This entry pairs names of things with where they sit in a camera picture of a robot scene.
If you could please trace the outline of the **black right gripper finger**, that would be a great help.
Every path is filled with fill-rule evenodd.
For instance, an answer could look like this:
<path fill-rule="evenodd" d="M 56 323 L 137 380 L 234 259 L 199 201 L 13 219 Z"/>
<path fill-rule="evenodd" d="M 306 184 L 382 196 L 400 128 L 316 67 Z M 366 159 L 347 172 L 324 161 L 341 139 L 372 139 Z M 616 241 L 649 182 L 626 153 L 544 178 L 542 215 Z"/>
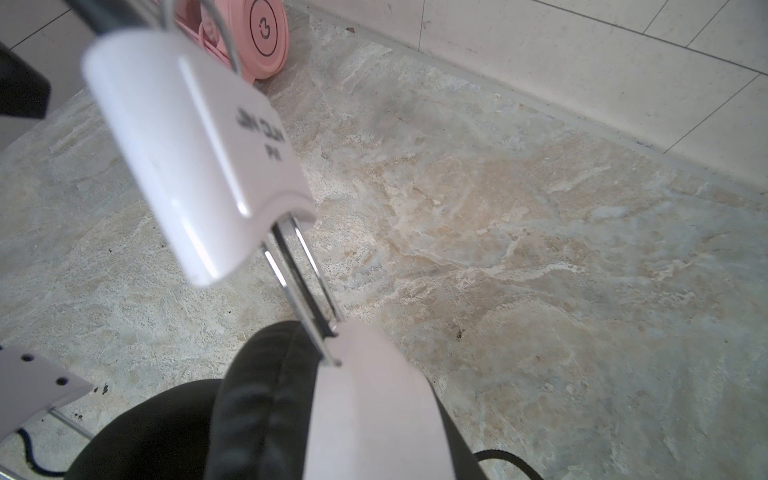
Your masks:
<path fill-rule="evenodd" d="M 50 82 L 6 45 L 1 45 L 0 110 L 3 116 L 44 119 Z"/>

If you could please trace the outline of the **white black headphones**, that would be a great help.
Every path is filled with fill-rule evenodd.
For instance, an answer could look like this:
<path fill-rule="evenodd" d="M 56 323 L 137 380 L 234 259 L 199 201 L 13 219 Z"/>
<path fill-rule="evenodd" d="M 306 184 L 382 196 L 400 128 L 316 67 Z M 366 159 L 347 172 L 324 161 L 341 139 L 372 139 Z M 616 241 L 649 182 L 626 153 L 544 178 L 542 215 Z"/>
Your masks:
<path fill-rule="evenodd" d="M 472 449 L 503 435 L 448 373 L 477 349 L 454 248 L 407 251 L 426 224 L 402 211 L 445 186 L 444 207 L 481 173 L 496 94 L 290 7 L 287 69 L 266 85 L 316 196 L 309 234 L 347 316 L 386 330 L 423 367 Z M 92 382 L 69 413 L 100 429 L 166 388 L 224 373 L 257 329 L 291 314 L 267 262 L 211 287 L 188 284 L 101 113 L 81 91 L 1 146 L 1 342 Z"/>

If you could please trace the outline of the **pink headphones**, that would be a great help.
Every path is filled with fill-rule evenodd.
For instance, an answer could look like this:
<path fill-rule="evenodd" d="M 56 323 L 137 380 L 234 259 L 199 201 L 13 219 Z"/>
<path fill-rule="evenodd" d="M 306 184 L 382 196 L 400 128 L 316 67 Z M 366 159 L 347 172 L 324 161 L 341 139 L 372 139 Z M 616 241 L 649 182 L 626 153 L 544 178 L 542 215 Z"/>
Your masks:
<path fill-rule="evenodd" d="M 222 21 L 216 22 L 201 1 L 174 1 L 176 24 L 223 65 L 232 65 L 224 38 L 229 34 L 249 83 L 267 80 L 284 67 L 289 51 L 289 27 L 280 1 L 214 0 Z"/>

